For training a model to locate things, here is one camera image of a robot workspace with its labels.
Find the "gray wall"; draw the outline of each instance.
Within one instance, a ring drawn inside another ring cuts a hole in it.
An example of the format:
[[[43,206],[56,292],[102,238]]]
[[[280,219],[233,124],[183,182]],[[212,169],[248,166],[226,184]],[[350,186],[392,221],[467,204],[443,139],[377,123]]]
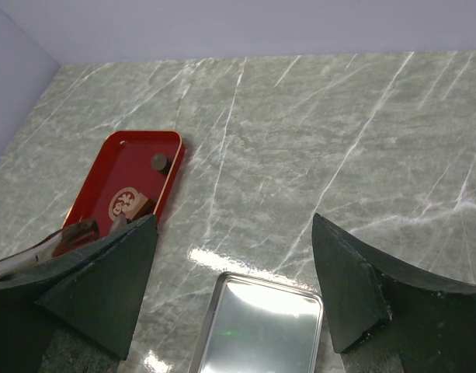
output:
[[[62,64],[476,48],[476,0],[0,0]]]
[[[53,58],[0,12],[0,155],[58,69]]]

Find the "marble countertop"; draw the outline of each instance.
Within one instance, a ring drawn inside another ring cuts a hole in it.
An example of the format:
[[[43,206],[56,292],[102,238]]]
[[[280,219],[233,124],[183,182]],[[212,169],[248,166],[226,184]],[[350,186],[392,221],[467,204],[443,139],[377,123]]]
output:
[[[0,159],[0,258],[61,226],[121,129],[187,152],[120,372],[186,372],[224,270],[318,289],[315,212],[476,284],[476,51],[63,67]],[[316,371],[342,371],[326,326]]]

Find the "red tray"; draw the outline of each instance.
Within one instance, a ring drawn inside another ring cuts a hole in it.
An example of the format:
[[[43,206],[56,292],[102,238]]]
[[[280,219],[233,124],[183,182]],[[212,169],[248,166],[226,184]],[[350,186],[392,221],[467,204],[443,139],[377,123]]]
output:
[[[184,156],[181,135],[175,131],[118,131],[103,143],[64,227],[94,218],[99,235],[108,235],[113,219],[142,193],[155,202],[159,221],[175,175]],[[151,167],[151,158],[163,153],[172,163],[164,175]]]

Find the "tray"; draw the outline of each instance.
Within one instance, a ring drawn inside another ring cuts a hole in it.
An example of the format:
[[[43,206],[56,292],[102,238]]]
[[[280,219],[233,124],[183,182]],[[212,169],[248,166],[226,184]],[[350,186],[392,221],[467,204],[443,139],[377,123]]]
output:
[[[323,306],[315,293],[223,273],[189,373],[312,373]]]
[[[157,221],[169,197],[184,155],[181,135],[175,131],[117,131],[103,143],[64,227],[86,218],[98,223],[99,236],[108,234],[115,217],[142,193],[155,202]],[[167,169],[151,166],[155,154],[169,160]]]

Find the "silver tray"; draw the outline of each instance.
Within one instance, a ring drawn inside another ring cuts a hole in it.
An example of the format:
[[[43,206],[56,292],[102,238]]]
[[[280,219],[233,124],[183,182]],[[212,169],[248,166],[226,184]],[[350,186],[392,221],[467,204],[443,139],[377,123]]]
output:
[[[312,373],[322,313],[315,293],[225,272],[189,373]]]

